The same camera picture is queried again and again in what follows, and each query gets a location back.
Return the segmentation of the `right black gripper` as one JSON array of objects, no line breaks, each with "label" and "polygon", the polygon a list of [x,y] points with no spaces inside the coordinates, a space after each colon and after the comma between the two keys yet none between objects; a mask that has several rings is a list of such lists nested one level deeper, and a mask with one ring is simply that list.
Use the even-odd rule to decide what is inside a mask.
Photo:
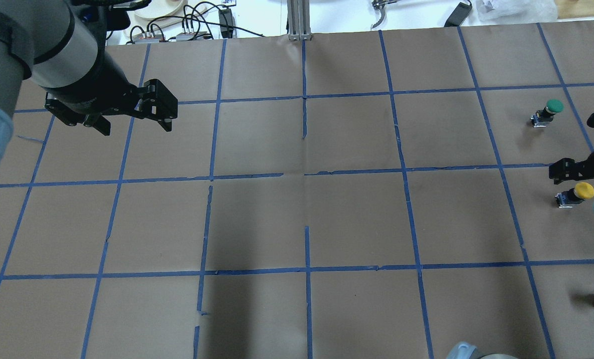
[{"label": "right black gripper", "polygon": [[553,181],[594,179],[594,151],[584,161],[577,162],[571,158],[563,158],[549,165],[549,178]]}]

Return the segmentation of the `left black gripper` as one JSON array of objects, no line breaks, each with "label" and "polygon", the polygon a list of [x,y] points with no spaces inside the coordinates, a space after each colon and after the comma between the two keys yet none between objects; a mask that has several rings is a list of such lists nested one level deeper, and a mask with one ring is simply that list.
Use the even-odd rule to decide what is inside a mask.
[{"label": "left black gripper", "polygon": [[44,87],[44,106],[64,125],[82,124],[104,136],[111,125],[105,115],[129,115],[140,119],[172,121],[178,118],[178,98],[159,79],[143,86],[131,84],[107,53],[96,58],[82,79],[60,88]]}]

